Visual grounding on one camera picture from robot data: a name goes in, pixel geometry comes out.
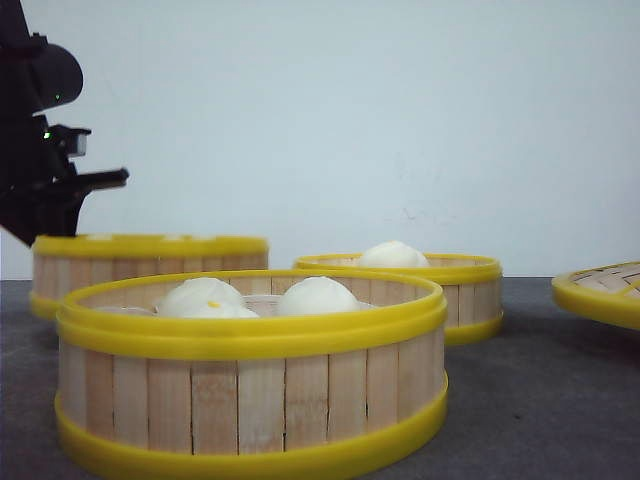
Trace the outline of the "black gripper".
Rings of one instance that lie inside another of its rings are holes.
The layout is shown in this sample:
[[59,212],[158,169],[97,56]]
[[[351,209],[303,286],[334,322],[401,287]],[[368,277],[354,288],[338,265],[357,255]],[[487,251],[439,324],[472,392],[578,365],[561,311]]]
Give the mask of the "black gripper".
[[39,236],[74,237],[85,198],[123,187],[125,168],[80,173],[49,139],[43,115],[1,121],[1,226],[27,246]]

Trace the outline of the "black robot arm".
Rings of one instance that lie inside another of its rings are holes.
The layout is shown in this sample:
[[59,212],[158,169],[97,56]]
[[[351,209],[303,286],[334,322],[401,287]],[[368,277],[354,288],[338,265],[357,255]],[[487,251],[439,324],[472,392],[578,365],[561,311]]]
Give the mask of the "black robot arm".
[[49,124],[45,110],[76,100],[76,58],[28,30],[18,1],[1,4],[1,225],[26,246],[42,235],[73,237],[84,199],[125,186],[126,169],[80,173],[90,130]]

